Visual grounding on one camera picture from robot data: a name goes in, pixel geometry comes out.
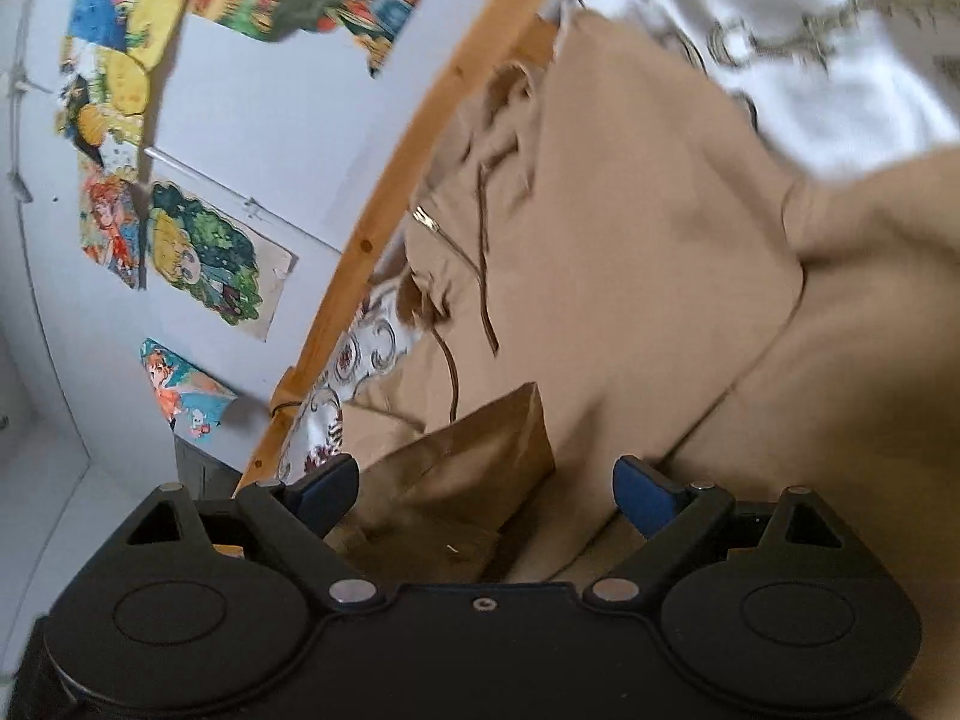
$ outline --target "wooden plank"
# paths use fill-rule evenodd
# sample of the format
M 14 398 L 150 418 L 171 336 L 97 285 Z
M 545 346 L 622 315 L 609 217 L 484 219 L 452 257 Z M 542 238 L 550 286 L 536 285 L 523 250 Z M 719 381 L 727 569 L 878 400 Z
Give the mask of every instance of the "wooden plank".
M 326 366 L 353 319 L 384 247 L 407 210 L 435 141 L 457 106 L 508 56 L 539 65 L 549 62 L 557 28 L 536 15 L 542 2 L 488 0 L 419 105 L 353 228 L 296 366 L 287 371 L 277 386 L 271 403 L 274 416 L 247 465 L 240 487 L 277 473 L 280 447 L 296 415 L 294 406 L 277 407 L 304 399 Z

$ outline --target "silver screw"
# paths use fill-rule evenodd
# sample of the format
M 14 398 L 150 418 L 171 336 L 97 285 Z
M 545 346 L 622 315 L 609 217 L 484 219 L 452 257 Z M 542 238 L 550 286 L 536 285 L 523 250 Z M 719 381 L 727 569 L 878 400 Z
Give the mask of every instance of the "silver screw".
M 328 592 L 338 604 L 363 604 L 376 595 L 376 585 L 365 579 L 342 579 L 335 581 Z
M 640 595 L 640 588 L 629 579 L 608 577 L 594 584 L 593 594 L 602 601 L 622 604 L 637 598 L 637 595 Z

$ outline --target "white bedding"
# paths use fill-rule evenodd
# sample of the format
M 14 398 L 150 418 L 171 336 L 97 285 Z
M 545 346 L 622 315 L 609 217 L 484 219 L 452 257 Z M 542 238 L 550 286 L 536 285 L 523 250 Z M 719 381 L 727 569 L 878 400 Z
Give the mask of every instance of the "white bedding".
M 960 142 L 960 0 L 572 2 L 688 57 L 818 178 Z

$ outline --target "tan fabric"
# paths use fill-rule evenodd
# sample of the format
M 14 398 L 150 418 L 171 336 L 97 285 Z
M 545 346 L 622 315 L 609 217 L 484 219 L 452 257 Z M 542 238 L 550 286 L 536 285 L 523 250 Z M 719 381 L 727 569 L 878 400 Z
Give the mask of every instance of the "tan fabric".
M 544 401 L 557 472 L 501 529 L 491 572 L 582 583 L 622 559 L 637 544 L 613 517 L 623 453 L 679 447 L 673 474 L 741 498 L 812 485 L 923 615 L 909 709 L 960 717 L 958 186 L 957 151 L 841 190 L 806 182 L 702 74 L 596 15 L 545 81 L 502 71 L 414 198 L 469 261 L 407 226 L 462 412 L 525 381 Z M 359 401 L 431 431 L 451 396 L 425 337 Z
M 326 542 L 381 584 L 480 579 L 498 532 L 554 467 L 535 384 L 363 464 L 357 503 Z

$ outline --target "wooden bed frame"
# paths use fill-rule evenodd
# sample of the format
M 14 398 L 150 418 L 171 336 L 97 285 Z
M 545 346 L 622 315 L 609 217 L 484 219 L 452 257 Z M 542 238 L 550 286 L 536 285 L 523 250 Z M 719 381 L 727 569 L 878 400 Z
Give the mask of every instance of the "wooden bed frame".
M 349 327 L 368 279 L 407 210 L 434 143 L 457 106 L 507 58 L 525 59 L 541 67 L 549 63 L 557 28 L 536 15 L 544 1 L 488 0 L 424 97 L 353 228 L 299 360 L 277 384 L 270 403 L 270 426 L 248 462 L 240 487 L 277 475 L 280 448 L 299 404 Z

